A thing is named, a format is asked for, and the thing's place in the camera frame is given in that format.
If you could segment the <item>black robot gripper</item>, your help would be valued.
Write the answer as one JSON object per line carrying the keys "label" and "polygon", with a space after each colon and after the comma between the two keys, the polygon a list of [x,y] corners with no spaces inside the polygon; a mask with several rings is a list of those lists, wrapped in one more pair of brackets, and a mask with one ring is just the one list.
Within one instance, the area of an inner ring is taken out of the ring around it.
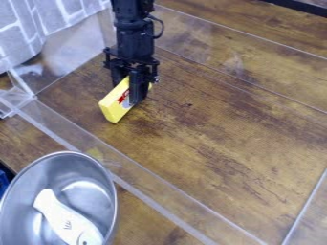
{"label": "black robot gripper", "polygon": [[154,17],[138,19],[116,18],[116,45],[103,48],[103,67],[110,70],[112,85],[129,75],[129,104],[137,105],[146,97],[149,82],[157,81],[158,61],[153,59]]}

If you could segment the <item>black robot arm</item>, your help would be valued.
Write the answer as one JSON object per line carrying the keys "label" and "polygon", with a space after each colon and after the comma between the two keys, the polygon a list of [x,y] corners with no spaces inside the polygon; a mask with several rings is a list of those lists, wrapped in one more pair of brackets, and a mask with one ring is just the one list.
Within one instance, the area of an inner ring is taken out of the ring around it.
{"label": "black robot arm", "polygon": [[150,12],[154,0],[110,0],[116,45],[103,48],[103,67],[110,70],[112,85],[117,86],[128,78],[129,105],[137,105],[146,98],[149,84],[158,81],[160,62],[153,58],[154,21]]}

